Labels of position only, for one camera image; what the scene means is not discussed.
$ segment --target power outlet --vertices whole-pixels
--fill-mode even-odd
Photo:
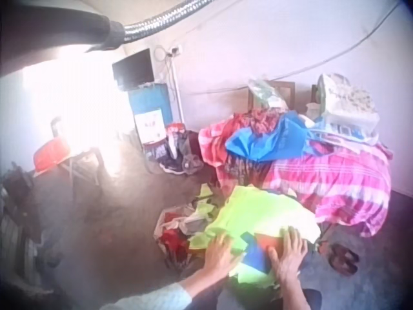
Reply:
[[[172,57],[179,56],[182,54],[182,45],[173,46],[168,52]]]

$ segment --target sleeve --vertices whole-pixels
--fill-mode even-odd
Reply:
[[[101,310],[184,310],[191,302],[187,291],[174,283],[148,294],[120,299]]]

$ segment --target red cloth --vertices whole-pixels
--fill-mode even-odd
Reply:
[[[278,257],[282,257],[284,253],[284,241],[280,237],[271,237],[266,234],[254,234],[257,243],[263,251],[267,252],[269,247],[274,247],[277,251]]]
[[[179,229],[167,229],[163,232],[159,241],[175,256],[176,262],[184,262],[188,256],[189,242],[181,237]]]
[[[225,142],[235,131],[251,126],[256,134],[269,133],[274,131],[279,117],[280,113],[275,108],[253,110],[245,114],[235,113],[232,119],[201,129],[198,139],[202,156],[206,156],[205,162],[213,167],[223,165],[228,155]]]
[[[169,223],[174,218],[181,218],[182,214],[174,213],[174,212],[166,212],[165,219],[163,220],[164,223]]]

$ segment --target bright light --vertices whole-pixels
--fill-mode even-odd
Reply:
[[[119,176],[122,167],[122,157],[119,150],[119,145],[114,142],[107,142],[99,146],[105,170],[111,177]]]
[[[88,44],[68,45],[59,49],[59,59],[81,56],[90,49]]]
[[[73,155],[106,145],[118,132],[128,133],[134,128],[128,96],[117,89],[113,78],[114,55],[92,52],[69,57],[87,48],[66,46],[62,51],[68,58],[23,69],[36,130],[46,143],[52,139],[50,122],[60,116]],[[113,166],[115,171],[118,154],[106,154],[108,167]]]

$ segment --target person's left hand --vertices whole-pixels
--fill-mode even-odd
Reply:
[[[232,239],[220,234],[212,239],[206,248],[203,272],[215,281],[228,276],[228,273],[243,259],[243,255],[231,254]]]

